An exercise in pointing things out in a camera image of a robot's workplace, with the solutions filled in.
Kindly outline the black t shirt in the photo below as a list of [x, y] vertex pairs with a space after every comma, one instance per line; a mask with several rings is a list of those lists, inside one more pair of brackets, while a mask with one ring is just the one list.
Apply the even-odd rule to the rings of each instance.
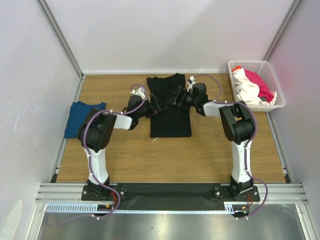
[[169, 77], [148, 77], [148, 88], [167, 108], [150, 118], [151, 138], [185, 138], [192, 136], [190, 109], [168, 104], [167, 101], [178, 87], [186, 86], [184, 74], [176, 73]]

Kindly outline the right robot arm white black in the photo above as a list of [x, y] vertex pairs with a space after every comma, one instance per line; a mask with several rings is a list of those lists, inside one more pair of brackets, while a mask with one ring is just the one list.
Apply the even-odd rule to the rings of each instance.
[[179, 86], [167, 100], [168, 104], [181, 108], [194, 107], [205, 117], [221, 119], [225, 137], [232, 148], [232, 173], [227, 189], [215, 189], [215, 199], [233, 198], [242, 201], [254, 188], [251, 173], [251, 145], [256, 134], [256, 121], [244, 102], [218, 102], [210, 100], [204, 83], [194, 83], [189, 88]]

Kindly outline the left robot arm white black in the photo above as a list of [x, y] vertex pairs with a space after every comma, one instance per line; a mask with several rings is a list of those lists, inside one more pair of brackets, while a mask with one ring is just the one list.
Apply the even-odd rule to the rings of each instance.
[[121, 112], [93, 108], [78, 130], [78, 139], [84, 148], [89, 176], [83, 187], [83, 201], [106, 200], [115, 189], [110, 186], [106, 164], [106, 150], [114, 129], [133, 130], [140, 118], [151, 118], [166, 110], [168, 105], [153, 93], [147, 99], [144, 93], [135, 91]]

